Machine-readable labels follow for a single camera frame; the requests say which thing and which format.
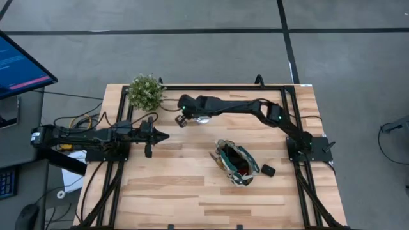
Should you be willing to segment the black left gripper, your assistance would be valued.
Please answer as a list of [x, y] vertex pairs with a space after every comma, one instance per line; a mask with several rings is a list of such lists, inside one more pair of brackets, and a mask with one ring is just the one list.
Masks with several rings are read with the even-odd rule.
[[146, 145], [144, 147], [144, 154], [146, 158], [152, 158], [153, 152], [152, 152], [152, 145], [153, 145], [153, 136], [154, 133], [156, 136], [154, 143], [158, 144], [166, 139], [169, 138], [169, 134], [163, 133], [159, 130], [154, 131], [154, 126], [153, 126], [153, 117], [150, 116], [147, 121], [142, 121], [140, 126], [139, 126], [139, 134], [138, 136], [142, 139], [144, 139]]

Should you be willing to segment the beige green gardening bag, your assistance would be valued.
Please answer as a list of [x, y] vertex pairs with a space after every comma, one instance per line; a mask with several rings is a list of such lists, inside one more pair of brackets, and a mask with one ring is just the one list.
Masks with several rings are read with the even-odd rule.
[[[233, 141], [219, 139], [216, 143], [216, 150], [220, 154], [220, 161], [216, 162], [218, 167], [224, 171], [230, 182], [237, 187], [250, 185], [259, 173], [260, 168], [252, 155], [242, 146], [236, 145]], [[241, 176], [237, 169], [241, 165], [251, 166], [252, 175]]]

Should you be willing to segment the green potted plant black pot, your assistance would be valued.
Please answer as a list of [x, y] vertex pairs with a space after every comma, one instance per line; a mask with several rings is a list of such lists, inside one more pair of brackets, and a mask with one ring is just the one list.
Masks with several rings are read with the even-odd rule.
[[127, 89], [129, 104], [142, 111], [155, 111], [164, 98], [164, 87], [152, 74], [139, 74]]

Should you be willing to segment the white paper sheet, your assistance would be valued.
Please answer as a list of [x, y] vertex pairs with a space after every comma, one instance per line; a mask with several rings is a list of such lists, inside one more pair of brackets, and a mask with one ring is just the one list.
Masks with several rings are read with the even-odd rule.
[[[74, 158], [82, 163], [85, 163], [86, 151], [85, 150], [75, 151], [68, 154], [68, 157]], [[61, 172], [63, 176], [64, 191], [66, 194], [82, 188], [82, 185], [84, 183], [83, 179], [84, 176], [81, 176], [80, 174], [76, 174], [74, 172], [70, 172], [66, 169], [62, 169]]]

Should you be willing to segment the small black case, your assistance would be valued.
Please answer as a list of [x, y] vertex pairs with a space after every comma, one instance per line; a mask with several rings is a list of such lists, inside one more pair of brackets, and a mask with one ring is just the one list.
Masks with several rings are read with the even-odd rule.
[[273, 177], [275, 175], [276, 170], [269, 165], [263, 164], [261, 172], [267, 175], [268, 177]]

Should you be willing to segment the grey desk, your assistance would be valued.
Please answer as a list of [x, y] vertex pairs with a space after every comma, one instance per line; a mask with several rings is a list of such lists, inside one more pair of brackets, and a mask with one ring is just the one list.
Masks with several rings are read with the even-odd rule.
[[19, 122], [0, 129], [0, 168], [32, 162], [36, 151], [31, 146], [31, 130], [40, 125], [43, 106], [41, 91], [28, 91], [20, 97]]

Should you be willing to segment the silver monitor stand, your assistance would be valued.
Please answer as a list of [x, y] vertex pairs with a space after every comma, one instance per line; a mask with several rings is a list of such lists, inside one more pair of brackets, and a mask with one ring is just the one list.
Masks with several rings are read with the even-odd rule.
[[19, 122], [20, 97], [11, 96], [0, 100], [0, 129], [4, 129]]

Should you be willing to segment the black computer mouse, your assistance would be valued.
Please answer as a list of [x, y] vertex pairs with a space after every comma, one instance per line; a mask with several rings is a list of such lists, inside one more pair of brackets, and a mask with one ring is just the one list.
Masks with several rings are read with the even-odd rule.
[[39, 210], [37, 204], [28, 204], [23, 207], [15, 221], [14, 230], [34, 230]]

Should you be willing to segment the blue lit computer monitor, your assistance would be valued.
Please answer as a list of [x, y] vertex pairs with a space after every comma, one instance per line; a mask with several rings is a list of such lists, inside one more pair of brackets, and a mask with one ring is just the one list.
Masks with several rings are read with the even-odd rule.
[[0, 30], [0, 100], [57, 82], [53, 74]]

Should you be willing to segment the black keyboard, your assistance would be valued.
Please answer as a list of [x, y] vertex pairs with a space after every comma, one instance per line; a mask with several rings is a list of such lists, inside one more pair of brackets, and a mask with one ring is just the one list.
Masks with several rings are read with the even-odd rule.
[[18, 169], [7, 167], [0, 169], [0, 200], [17, 195]]

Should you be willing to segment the black aluminium table frame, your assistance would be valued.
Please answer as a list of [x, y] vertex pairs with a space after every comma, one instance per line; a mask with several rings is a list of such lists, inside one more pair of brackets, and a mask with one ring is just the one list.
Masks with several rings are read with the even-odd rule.
[[[155, 127], [169, 138], [153, 147], [132, 144], [128, 160], [91, 162], [78, 204], [80, 229], [156, 230], [351, 230], [347, 225], [332, 161], [292, 162], [280, 128], [250, 114], [222, 114], [209, 123], [189, 121], [181, 128], [179, 97], [222, 100], [264, 98], [279, 104], [291, 122], [312, 137], [326, 137], [313, 87], [301, 84], [168, 84]], [[244, 147], [273, 177], [256, 176], [246, 187], [226, 177], [209, 152], [219, 139]]]

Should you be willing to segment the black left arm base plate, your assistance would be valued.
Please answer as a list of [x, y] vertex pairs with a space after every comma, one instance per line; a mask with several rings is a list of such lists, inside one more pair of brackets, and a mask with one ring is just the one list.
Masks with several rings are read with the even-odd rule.
[[113, 142], [103, 142], [84, 146], [87, 162], [121, 162], [128, 159], [131, 144], [114, 140]]

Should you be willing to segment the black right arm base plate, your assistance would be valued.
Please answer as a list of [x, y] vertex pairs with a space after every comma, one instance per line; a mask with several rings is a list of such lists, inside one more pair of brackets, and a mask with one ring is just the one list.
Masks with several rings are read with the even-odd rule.
[[331, 147], [335, 142], [329, 142], [326, 137], [313, 137], [309, 152], [301, 151], [296, 142], [290, 137], [286, 138], [289, 159], [292, 162], [330, 162], [333, 161]]

